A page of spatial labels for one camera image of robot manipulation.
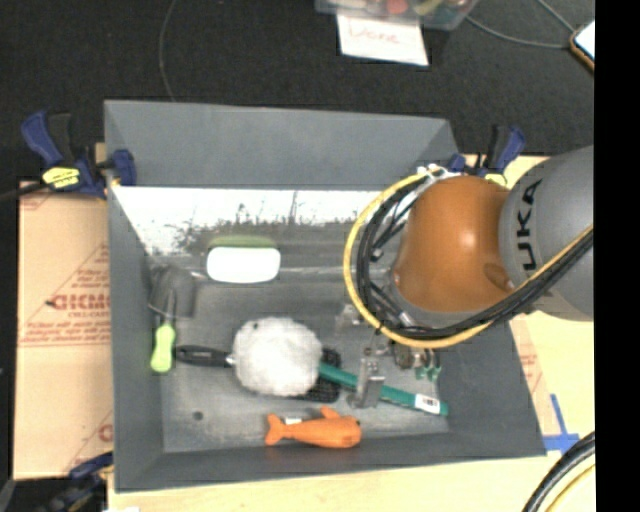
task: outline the white sticker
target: white sticker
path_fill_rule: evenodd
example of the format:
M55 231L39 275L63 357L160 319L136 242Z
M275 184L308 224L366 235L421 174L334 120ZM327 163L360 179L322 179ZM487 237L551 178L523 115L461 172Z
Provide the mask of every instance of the white sticker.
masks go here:
M340 49L345 55L428 66L422 31L414 23L336 15Z
M430 396L417 394L415 407L431 414L440 414L440 400Z

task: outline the yellow cable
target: yellow cable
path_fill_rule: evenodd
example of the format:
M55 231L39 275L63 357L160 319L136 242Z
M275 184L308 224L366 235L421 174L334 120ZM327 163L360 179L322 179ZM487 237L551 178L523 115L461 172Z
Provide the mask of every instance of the yellow cable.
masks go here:
M564 500L566 500L569 493L575 489L575 487L585 480L591 473L593 473L596 469L595 463L588 466L584 469L579 475L577 475L567 486L562 489L562 491L553 499L549 507L547 507L547 512L554 512L555 510L559 510L560 505Z
M397 334L387 327L383 326L378 320L364 305L362 299L360 298L358 291L356 290L356 286L353 282L353 276L351 275L351 253L353 251L353 246L355 244L356 238L360 229L365 224L367 218L377 210L382 203L384 203L389 197L395 194L398 190L415 183L416 181L424 178L423 174L416 173L408 176L393 185L391 185L386 190L382 191L378 196L376 196L373 201L371 201L364 210L358 215L358 218L353 223L351 231L347 237L347 241L345 243L343 258L342 258L342 275L344 278L344 282L347 288L347 292L349 293L349 297L353 302L354 306L358 310L358 312L362 315L362 317L372 326L380 331L380 333L384 334L387 338L401 343L403 345L408 345L410 347L421 348L421 349L438 349L450 347L452 345L456 345L465 340L468 340L472 336L484 331L487 327L489 327L493 322L486 322L484 324L479 324L475 327L470 327L462 332L456 333L451 336L439 338L436 340L416 340L413 338L408 338L406 336L402 336ZM591 231L593 231L593 224L585 229L576 239L567 245L563 250L561 250L556 256L554 256L551 260L549 260L545 265L543 265L535 274L533 274L529 279L524 281L516 290L519 290L526 284L530 283L534 279L536 279L540 274L545 272L549 267L551 267L556 261L558 261L562 256L564 256L568 251L570 251L584 236L588 235Z

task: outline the white fluffy ball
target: white fluffy ball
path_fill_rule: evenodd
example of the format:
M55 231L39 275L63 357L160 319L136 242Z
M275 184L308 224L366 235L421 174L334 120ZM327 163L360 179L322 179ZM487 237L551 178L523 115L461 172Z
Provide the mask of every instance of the white fluffy ball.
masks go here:
M246 388L276 396L306 393L318 379L322 344L291 318L250 320L233 344L235 371Z

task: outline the cardboard box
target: cardboard box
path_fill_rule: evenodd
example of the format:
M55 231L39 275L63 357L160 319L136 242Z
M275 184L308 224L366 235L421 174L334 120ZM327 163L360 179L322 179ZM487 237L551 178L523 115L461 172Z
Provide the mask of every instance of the cardboard box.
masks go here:
M19 208L17 480L113 446L106 203L43 191Z

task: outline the white paper note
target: white paper note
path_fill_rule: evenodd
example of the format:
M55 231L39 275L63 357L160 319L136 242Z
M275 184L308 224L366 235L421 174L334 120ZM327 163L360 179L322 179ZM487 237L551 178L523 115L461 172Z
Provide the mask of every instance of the white paper note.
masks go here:
M340 49L352 57L428 66L422 31L415 23L336 15Z

